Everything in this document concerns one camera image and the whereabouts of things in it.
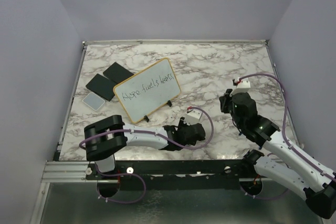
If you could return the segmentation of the yellow framed whiteboard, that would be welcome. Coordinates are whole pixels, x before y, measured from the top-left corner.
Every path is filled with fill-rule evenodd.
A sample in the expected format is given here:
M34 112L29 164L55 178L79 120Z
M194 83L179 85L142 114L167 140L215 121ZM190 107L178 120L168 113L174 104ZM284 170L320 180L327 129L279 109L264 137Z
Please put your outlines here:
M113 91L132 123L166 105L181 94L169 58L162 58L117 84Z

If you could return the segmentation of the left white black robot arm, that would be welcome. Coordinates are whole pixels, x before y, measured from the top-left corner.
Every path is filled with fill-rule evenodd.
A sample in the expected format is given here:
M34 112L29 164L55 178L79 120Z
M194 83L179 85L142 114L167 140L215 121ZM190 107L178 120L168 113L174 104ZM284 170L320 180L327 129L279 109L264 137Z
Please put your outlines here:
M180 151L185 146L194 146L205 140L203 126L180 118L177 126L166 125L160 128L144 128L123 122L120 115L92 123L84 128L85 139L79 147L86 151L86 159L94 162L98 173L104 179L115 175L114 155L127 146L149 147L155 150Z

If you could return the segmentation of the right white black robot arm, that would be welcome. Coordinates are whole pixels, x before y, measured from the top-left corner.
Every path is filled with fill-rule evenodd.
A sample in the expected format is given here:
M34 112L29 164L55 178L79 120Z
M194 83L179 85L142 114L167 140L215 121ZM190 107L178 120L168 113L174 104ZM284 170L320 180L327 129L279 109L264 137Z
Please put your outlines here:
M227 89L219 97L221 111L230 114L242 135L279 157L279 165L260 151L244 156L241 171L270 178L302 198L316 215L330 219L335 213L335 171L303 151L271 120L258 114L248 92Z

